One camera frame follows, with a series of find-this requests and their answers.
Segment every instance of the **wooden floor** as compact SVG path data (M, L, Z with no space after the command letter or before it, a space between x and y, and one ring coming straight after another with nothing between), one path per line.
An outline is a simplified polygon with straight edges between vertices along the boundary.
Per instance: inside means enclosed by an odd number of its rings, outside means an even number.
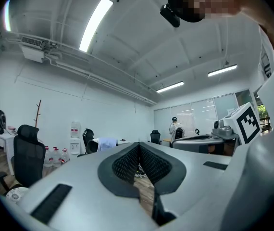
M52 171L56 170L55 167L43 167L43 177L50 174ZM14 176L12 176L9 172L9 167L7 163L7 157L6 153L3 152L3 149L0 149L0 172L6 172L8 176L6 176L4 179L11 188L15 184L18 184L18 181L15 179ZM136 178L135 177L135 183L134 186L136 186L139 189L140 192L140 204L145 209L145 211L151 216L152 214L152 208L153 208L153 200L154 200L154 186L150 182L150 180L145 178ZM5 189L0 184L0 194L4 194Z

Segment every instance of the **vent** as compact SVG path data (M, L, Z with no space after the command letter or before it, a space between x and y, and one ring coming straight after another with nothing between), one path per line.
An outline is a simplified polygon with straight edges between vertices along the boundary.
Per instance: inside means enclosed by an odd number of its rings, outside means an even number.
M34 38L22 37L21 42L22 42L23 45L26 45L28 47L33 47L33 48L36 48L36 49L40 49L40 50L44 46L43 41L40 41L40 40L37 40L37 39L34 39Z

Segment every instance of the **white ceiling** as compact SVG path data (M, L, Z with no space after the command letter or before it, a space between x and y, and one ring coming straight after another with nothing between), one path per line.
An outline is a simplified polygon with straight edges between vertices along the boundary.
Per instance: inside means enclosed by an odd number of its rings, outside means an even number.
M249 73L259 57L257 26L242 15L227 20L205 19L199 23L181 21L179 28L173 28L160 15L160 7L167 0L111 0L114 4L102 20L88 51L104 62L93 59L78 49L99 1L11 0L12 31L76 48L60 50L87 60L77 62L76 58L66 55L66 60L74 60L77 66L94 68L100 75L154 100L162 97L111 65L156 90L182 80L190 84L206 81L208 72L223 66L225 56L230 64L238 64L238 69L219 79L242 77Z

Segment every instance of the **black slot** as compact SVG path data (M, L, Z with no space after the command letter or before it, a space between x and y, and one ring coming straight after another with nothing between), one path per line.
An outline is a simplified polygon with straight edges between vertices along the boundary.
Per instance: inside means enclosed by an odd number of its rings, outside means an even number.
M205 162L203 165L208 167L213 167L216 169L221 169L221 170L226 170L226 168L228 167L227 164L219 164L219 163L210 162L210 161Z
M48 224L56 210L70 192L71 188L72 187L68 185L58 184L31 213L31 215L40 222Z

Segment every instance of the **black office chair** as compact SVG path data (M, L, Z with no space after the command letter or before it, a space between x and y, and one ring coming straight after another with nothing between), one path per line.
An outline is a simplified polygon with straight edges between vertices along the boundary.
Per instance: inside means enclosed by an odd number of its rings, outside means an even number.
M7 192L17 187L30 187L42 178L45 146L37 141L38 131L38 128L29 125L21 125L18 128L17 136L14 137L13 142L13 161L15 178L21 184L16 184L9 189L3 179L7 174L0 172L0 182Z
M158 130L153 130L151 133L151 143L154 144L162 144L162 141L160 141L161 134L158 132Z
M86 130L83 133L83 140L84 140L85 147L87 147L87 144L89 141L94 139L93 136L94 136L93 131L86 128Z
M86 154L80 154L77 157L84 156L87 154L95 153L98 151L99 144L94 141L89 141L86 146Z
M174 137L174 139L176 140L176 139L182 138L183 137L183 133L184 133L183 129L177 128L176 131L175 131L175 137Z

